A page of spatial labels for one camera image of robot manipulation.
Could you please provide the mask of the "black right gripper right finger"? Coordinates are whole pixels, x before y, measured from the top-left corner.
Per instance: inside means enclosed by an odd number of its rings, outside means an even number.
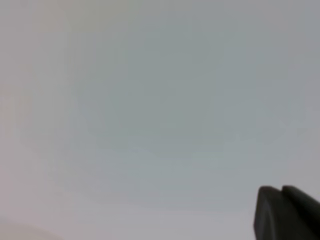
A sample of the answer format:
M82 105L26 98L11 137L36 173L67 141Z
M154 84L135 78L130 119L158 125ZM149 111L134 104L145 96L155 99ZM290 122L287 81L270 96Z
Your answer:
M320 202L292 185L284 185L282 193L290 200L302 221L320 239Z

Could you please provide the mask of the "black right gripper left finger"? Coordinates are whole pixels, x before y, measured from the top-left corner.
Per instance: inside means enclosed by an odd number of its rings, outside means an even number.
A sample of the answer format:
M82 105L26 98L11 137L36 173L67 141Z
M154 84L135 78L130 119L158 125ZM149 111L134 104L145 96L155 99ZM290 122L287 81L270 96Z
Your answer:
M271 186L262 186L258 190L253 221L253 230L257 240L284 240L282 213L285 198L281 192Z

